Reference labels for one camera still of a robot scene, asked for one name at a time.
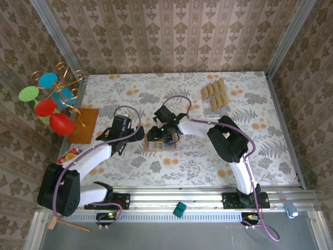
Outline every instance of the wooden board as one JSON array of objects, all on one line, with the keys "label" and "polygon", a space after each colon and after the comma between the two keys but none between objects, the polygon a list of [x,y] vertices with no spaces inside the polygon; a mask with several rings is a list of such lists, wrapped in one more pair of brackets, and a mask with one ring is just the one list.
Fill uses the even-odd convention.
[{"label": "wooden board", "polygon": [[80,119],[85,124],[82,126],[78,120],[79,114],[76,113],[74,123],[75,128],[69,134],[67,142],[77,144],[90,144],[94,134],[94,129],[97,121],[99,110],[97,108],[79,108],[81,112]]}]

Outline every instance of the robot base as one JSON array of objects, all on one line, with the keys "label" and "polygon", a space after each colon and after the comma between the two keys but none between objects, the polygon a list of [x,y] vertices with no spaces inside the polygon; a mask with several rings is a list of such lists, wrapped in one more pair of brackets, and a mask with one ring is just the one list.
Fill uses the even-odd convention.
[{"label": "robot base", "polygon": [[[257,196],[258,203],[261,208],[270,208],[270,200],[265,192],[261,192]],[[224,209],[240,209],[240,208],[255,208],[253,203],[251,206],[247,206],[240,202],[238,193],[222,193],[222,203]]]}]

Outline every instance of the damask wallpaper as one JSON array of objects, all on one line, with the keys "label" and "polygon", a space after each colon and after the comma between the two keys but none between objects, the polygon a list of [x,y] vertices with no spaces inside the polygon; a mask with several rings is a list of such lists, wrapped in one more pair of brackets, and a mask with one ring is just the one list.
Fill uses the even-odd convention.
[{"label": "damask wallpaper", "polygon": [[61,61],[29,1],[0,1],[0,249],[23,249],[44,168],[61,140],[18,99],[29,75]]},{"label": "damask wallpaper", "polygon": [[264,71],[301,0],[47,0],[89,74]]},{"label": "damask wallpaper", "polygon": [[273,77],[310,189],[333,235],[333,1],[316,1]]}]

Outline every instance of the blue plastic clip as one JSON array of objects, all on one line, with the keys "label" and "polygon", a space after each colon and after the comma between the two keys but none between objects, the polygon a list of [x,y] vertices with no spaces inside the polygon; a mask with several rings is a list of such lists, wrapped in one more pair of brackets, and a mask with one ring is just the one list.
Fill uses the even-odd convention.
[{"label": "blue plastic clip", "polygon": [[298,215],[298,211],[297,211],[297,209],[295,208],[295,206],[293,205],[292,202],[286,202],[285,203],[285,208],[286,208],[286,211],[287,211],[287,215],[290,219],[293,219]]}]

